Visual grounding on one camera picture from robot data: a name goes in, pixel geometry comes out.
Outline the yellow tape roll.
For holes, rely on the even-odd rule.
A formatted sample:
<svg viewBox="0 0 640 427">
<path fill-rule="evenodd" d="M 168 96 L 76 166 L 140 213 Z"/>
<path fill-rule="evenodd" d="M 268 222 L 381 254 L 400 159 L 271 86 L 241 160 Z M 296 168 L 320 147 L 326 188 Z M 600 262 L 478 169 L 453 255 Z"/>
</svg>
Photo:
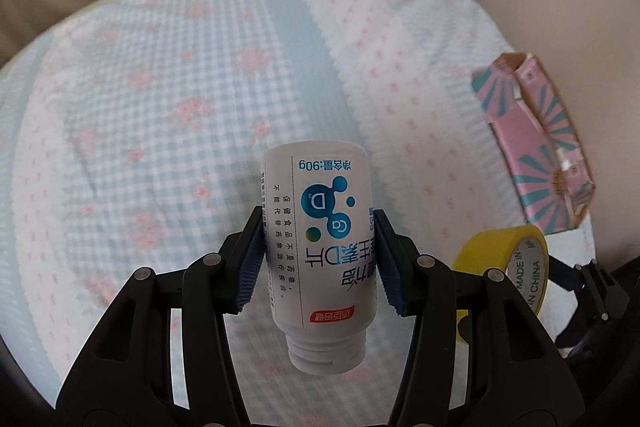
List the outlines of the yellow tape roll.
<svg viewBox="0 0 640 427">
<path fill-rule="evenodd" d="M 487 271 L 501 271 L 526 300 L 533 314 L 538 315 L 544 303 L 549 282 L 548 246 L 541 231 L 533 225 L 488 230 L 469 239 L 456 260 L 457 335 L 459 345 L 466 345 L 464 321 L 466 306 L 472 303 L 473 277 Z"/>
</svg>

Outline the white supplement bottle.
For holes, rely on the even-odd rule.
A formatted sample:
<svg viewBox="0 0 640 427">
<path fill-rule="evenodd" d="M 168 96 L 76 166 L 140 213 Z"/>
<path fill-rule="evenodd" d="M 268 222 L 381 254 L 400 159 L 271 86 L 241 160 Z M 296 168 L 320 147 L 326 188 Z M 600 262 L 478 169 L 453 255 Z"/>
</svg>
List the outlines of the white supplement bottle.
<svg viewBox="0 0 640 427">
<path fill-rule="evenodd" d="M 262 161 L 270 306 L 291 363 L 351 371 L 376 313 L 369 157 L 357 144 L 278 145 Z"/>
</svg>

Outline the pink cardboard box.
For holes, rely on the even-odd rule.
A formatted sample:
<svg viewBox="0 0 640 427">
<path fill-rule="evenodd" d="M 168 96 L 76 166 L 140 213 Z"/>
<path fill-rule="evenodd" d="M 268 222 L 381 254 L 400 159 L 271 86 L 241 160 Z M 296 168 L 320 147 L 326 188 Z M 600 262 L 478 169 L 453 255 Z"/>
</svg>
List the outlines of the pink cardboard box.
<svg viewBox="0 0 640 427">
<path fill-rule="evenodd" d="M 596 184 L 570 114 L 538 57 L 503 53 L 474 72 L 471 87 L 527 222 L 547 235 L 578 228 Z"/>
</svg>

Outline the blue checkered bed sheet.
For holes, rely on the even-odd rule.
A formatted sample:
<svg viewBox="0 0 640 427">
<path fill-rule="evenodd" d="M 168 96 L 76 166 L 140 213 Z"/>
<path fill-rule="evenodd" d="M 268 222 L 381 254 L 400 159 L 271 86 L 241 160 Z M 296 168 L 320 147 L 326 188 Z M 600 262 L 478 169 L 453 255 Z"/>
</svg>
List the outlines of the blue checkered bed sheet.
<svg viewBox="0 0 640 427">
<path fill-rule="evenodd" d="M 373 213 L 450 269 L 531 225 L 471 87 L 509 51 L 474 0 L 102 0 L 37 38 L 1 73 L 1 340 L 48 424 L 68 426 L 58 393 L 130 275 L 186 269 L 262 208 L 270 148 L 361 146 Z M 224 324 L 247 426 L 391 426 L 414 320 L 378 268 L 349 372 L 291 363 L 266 234 Z"/>
</svg>

